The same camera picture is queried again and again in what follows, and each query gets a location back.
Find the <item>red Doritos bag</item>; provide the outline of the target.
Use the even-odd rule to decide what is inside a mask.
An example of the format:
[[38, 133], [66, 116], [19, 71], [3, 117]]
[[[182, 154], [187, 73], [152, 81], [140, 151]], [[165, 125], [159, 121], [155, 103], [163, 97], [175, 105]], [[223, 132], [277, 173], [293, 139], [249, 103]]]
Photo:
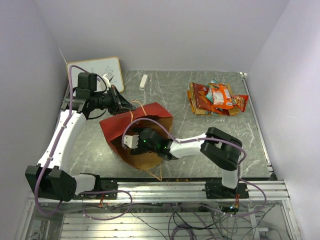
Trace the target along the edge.
[[191, 82], [189, 91], [191, 94], [190, 103], [196, 114], [205, 115], [213, 111], [213, 104], [206, 98], [208, 85]]

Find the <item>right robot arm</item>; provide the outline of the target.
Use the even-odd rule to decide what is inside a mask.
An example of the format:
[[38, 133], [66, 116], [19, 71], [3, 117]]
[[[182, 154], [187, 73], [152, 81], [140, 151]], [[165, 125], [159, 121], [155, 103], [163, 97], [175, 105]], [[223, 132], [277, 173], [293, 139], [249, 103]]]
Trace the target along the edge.
[[187, 156], [207, 157], [222, 169], [221, 184], [215, 191], [216, 198], [232, 198], [238, 192], [238, 162], [243, 143], [234, 136], [215, 128], [190, 138], [172, 139], [160, 136], [150, 127], [136, 128], [137, 134], [125, 135], [123, 143], [131, 155], [155, 153], [165, 161]]

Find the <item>gold foil snack packet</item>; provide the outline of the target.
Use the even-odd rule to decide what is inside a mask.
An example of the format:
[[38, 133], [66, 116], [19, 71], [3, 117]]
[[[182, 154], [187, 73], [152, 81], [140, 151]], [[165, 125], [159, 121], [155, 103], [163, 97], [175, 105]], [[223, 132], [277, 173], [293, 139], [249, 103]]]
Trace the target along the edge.
[[[187, 90], [187, 97], [191, 106], [191, 110], [195, 115], [203, 115], [203, 116], [209, 116], [209, 115], [215, 115], [215, 116], [236, 116], [241, 111], [234, 107], [230, 110], [222, 109], [222, 108], [215, 108], [213, 111], [202, 109], [197, 107], [197, 102], [200, 101], [200, 103], [204, 103], [205, 107], [209, 107], [209, 100], [203, 100], [201, 97], [205, 97], [205, 95], [208, 93], [208, 90], [210, 88], [210, 85], [203, 85], [198, 84], [194, 82], [189, 83], [189, 87]], [[204, 93], [205, 95], [201, 95], [198, 93], [198, 89], [200, 89], [200, 92]]]

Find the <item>teal snack packet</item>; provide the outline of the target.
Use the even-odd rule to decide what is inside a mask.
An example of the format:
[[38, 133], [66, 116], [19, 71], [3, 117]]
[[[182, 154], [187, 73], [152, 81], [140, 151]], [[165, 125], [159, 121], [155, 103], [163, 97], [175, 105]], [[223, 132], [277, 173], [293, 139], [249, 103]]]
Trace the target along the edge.
[[208, 85], [208, 91], [206, 94], [206, 98], [211, 102], [214, 103], [214, 98], [213, 98], [213, 92], [212, 92], [212, 87], [215, 87], [215, 84], [217, 81], [215, 79], [212, 79], [211, 82]]

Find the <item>colourful striped snack packet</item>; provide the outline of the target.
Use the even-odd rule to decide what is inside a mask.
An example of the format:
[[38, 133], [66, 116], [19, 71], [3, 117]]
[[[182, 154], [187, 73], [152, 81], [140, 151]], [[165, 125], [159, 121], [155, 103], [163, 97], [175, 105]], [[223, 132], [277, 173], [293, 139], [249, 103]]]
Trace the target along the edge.
[[228, 86], [225, 84], [212, 84], [211, 93], [213, 98], [212, 105], [215, 108], [230, 110], [235, 107], [232, 95], [229, 92]]

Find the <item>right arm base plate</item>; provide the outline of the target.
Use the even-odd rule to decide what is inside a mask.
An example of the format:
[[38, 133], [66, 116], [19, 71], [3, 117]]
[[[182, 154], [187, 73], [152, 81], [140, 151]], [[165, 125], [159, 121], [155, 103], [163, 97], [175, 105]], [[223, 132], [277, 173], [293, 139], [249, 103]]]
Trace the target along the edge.
[[207, 199], [248, 199], [249, 190], [246, 183], [238, 183], [236, 188], [228, 188], [222, 185], [222, 181], [206, 182], [203, 191]]

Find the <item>red rice cracker mix bag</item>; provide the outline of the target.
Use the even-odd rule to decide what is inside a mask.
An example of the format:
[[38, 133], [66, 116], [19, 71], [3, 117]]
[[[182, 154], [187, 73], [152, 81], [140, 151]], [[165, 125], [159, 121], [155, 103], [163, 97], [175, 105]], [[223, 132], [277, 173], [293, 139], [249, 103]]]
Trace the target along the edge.
[[248, 95], [233, 95], [232, 103], [235, 107], [237, 107], [241, 112], [245, 112], [246, 106], [249, 100]]

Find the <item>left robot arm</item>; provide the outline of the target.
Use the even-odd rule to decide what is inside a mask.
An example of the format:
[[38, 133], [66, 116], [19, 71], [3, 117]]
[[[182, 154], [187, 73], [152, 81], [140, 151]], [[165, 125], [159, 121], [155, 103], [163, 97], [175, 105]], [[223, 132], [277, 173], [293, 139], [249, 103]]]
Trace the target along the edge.
[[92, 111], [106, 110], [115, 116], [136, 108], [111, 85], [98, 91], [98, 75], [78, 74], [73, 93], [61, 105], [59, 123], [50, 144], [37, 165], [29, 165], [25, 176], [35, 197], [69, 202], [74, 195], [84, 193], [91, 199], [102, 193], [100, 176], [81, 173], [71, 176], [67, 167], [75, 141], [90, 118]]

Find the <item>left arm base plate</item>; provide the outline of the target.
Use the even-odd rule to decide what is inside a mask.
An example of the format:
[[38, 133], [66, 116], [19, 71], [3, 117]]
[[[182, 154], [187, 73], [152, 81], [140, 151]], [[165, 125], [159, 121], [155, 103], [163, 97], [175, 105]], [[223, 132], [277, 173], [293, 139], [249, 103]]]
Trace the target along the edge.
[[118, 183], [115, 180], [101, 180], [101, 188], [94, 189], [93, 192], [110, 192], [99, 194], [78, 194], [73, 197], [73, 200], [115, 200], [117, 198]]

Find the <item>red paper bag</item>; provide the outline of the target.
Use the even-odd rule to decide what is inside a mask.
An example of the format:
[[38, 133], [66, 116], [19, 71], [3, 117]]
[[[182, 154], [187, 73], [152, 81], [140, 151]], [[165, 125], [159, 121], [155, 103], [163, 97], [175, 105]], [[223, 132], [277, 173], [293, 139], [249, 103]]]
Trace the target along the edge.
[[122, 147], [122, 136], [127, 126], [138, 118], [149, 118], [161, 124], [168, 132], [173, 125], [173, 115], [157, 102], [140, 105], [136, 110], [121, 113], [100, 121], [100, 127], [109, 147], [129, 166], [150, 174], [155, 179], [162, 181], [163, 175], [156, 176], [151, 169], [159, 166], [162, 168], [163, 160], [155, 153], [131, 155], [130, 149]]

